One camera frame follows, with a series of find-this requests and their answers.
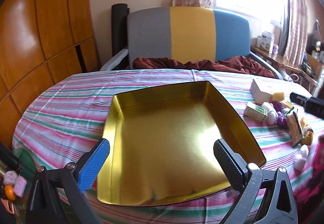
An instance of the orange fruit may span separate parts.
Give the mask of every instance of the orange fruit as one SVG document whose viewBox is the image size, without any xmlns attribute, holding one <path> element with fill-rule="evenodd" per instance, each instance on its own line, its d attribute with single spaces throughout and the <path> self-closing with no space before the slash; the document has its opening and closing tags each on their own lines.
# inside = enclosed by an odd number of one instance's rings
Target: orange fruit
<svg viewBox="0 0 324 224">
<path fill-rule="evenodd" d="M 15 201 L 16 200 L 16 194 L 14 193 L 14 188 L 12 186 L 6 185 L 4 187 L 4 193 L 6 195 L 6 197 L 11 200 L 11 201 Z"/>
</svg>

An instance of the brown bedding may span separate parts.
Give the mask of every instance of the brown bedding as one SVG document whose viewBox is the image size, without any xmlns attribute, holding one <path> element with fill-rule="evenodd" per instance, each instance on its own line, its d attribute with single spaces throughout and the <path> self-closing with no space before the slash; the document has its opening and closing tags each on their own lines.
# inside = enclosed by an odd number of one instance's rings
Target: brown bedding
<svg viewBox="0 0 324 224">
<path fill-rule="evenodd" d="M 258 62 L 235 56 L 225 61 L 217 60 L 215 63 L 210 60 L 198 60 L 196 62 L 187 62 L 185 64 L 170 58 L 142 58 L 138 57 L 133 61 L 134 69 L 195 69 L 211 70 L 253 74 L 257 76 L 275 78 L 273 73 L 263 67 Z"/>
</svg>

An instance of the metallic baking pan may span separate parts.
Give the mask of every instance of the metallic baking pan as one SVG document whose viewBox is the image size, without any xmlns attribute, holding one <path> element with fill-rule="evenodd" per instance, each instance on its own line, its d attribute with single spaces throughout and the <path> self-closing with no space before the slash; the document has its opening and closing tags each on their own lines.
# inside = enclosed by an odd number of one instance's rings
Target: metallic baking pan
<svg viewBox="0 0 324 224">
<path fill-rule="evenodd" d="M 266 162 L 243 120 L 208 81 L 116 94 L 103 138 L 111 149 L 97 198 L 107 204 L 167 205 L 229 187 L 213 154 L 219 138 L 246 162 Z"/>
</svg>

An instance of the green and white box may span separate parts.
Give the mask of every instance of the green and white box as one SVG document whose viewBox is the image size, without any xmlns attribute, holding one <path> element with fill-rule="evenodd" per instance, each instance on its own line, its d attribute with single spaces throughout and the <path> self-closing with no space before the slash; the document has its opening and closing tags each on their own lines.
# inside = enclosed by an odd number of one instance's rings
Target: green and white box
<svg viewBox="0 0 324 224">
<path fill-rule="evenodd" d="M 259 123 L 263 123 L 267 118 L 268 113 L 267 110 L 263 109 L 262 107 L 252 102 L 247 102 L 244 115 L 256 120 Z"/>
</svg>

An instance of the black bottle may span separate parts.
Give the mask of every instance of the black bottle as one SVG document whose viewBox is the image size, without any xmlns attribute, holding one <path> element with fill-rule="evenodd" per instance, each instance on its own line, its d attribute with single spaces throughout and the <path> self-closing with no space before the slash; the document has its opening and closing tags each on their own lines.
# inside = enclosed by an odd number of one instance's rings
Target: black bottle
<svg viewBox="0 0 324 224">
<path fill-rule="evenodd" d="M 305 112 L 324 119 L 324 100 L 314 97 L 307 98 L 294 92 L 290 94 L 290 100 L 303 106 Z"/>
</svg>

